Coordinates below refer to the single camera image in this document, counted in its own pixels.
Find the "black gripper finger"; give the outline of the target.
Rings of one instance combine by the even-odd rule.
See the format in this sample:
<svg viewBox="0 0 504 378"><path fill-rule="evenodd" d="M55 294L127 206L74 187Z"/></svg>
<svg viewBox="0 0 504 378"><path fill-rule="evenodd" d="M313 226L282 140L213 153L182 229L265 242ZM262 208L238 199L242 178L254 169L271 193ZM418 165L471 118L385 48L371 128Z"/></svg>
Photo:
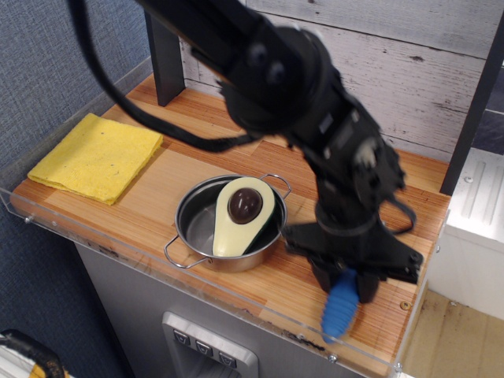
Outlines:
<svg viewBox="0 0 504 378"><path fill-rule="evenodd" d="M309 258L309 263L319 286L324 292L329 293L341 276L343 267L316 258Z"/></svg>
<svg viewBox="0 0 504 378"><path fill-rule="evenodd" d="M376 296L380 278L376 274L363 272L357 274L357 288L360 303L370 303Z"/></svg>

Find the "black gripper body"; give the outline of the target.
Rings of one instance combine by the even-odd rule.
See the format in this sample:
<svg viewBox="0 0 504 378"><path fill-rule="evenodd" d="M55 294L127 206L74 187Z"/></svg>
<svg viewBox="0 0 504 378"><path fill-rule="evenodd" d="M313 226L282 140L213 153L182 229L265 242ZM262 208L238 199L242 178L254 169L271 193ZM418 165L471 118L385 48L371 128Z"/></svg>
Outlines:
<svg viewBox="0 0 504 378"><path fill-rule="evenodd" d="M369 272L380 280L392 278L410 284L419 279L422 254L402 243L379 219L354 230L325 224L289 224L283 230L286 248L293 254L339 264L343 270Z"/></svg>

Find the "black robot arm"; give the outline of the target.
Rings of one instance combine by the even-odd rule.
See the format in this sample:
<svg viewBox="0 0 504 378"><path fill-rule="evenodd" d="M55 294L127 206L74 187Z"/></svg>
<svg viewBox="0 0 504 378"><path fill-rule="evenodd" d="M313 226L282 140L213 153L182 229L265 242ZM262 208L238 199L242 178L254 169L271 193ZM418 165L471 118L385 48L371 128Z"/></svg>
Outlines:
<svg viewBox="0 0 504 378"><path fill-rule="evenodd" d="M365 107L344 88L321 40L276 27L237 1L145 1L221 81L234 122L249 135L281 135L301 150L317 180L316 220L283 231L323 289L356 272L362 302L393 278L416 283L422 255L383 225L379 208L405 186L398 154Z"/></svg>

